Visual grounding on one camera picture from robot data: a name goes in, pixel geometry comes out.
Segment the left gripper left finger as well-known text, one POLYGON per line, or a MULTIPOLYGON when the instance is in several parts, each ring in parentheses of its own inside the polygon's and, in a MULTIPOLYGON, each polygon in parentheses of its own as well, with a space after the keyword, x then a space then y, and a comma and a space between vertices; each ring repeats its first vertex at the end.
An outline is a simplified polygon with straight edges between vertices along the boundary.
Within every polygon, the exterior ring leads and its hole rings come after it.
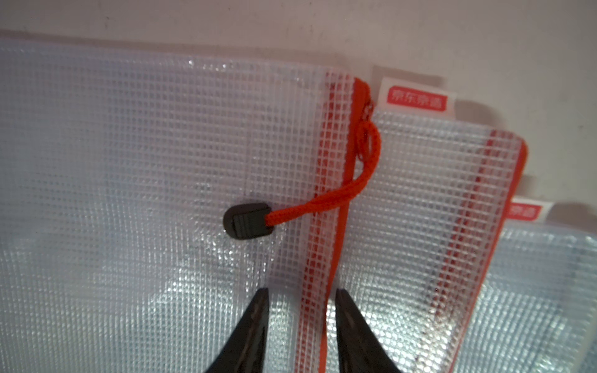
POLYGON ((259 288, 219 355, 206 372, 263 372, 269 315, 269 290, 259 288))

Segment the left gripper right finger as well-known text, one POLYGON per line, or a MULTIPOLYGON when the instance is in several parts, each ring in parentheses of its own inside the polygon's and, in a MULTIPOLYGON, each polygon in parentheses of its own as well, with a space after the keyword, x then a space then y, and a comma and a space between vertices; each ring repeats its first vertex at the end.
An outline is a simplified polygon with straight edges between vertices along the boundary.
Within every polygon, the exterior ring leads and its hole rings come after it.
POLYGON ((335 306, 339 371, 400 373, 347 290, 336 290, 335 306))

